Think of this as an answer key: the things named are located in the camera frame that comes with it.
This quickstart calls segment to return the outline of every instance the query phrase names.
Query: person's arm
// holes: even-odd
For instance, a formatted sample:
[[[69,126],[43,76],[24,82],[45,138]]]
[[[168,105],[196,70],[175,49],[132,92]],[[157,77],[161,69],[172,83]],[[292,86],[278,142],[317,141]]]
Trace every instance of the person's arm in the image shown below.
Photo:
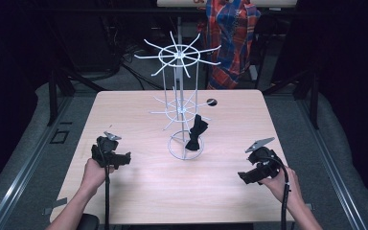
[[[312,214],[309,207],[304,202],[303,196],[301,195],[300,184],[298,182],[298,176],[294,170],[286,167],[289,180],[288,200],[287,209],[294,217],[297,224],[301,229],[322,229]],[[274,196],[282,202],[283,192],[285,188],[285,174],[280,170],[279,174],[274,178],[265,178],[260,181],[265,184],[267,188],[274,194]]]
[[[97,192],[97,189],[104,183],[105,171],[93,159],[88,159],[85,164],[85,170],[80,188],[67,206],[56,217],[55,220],[46,228],[46,230],[70,230],[76,229],[80,223],[82,213],[88,201]]]

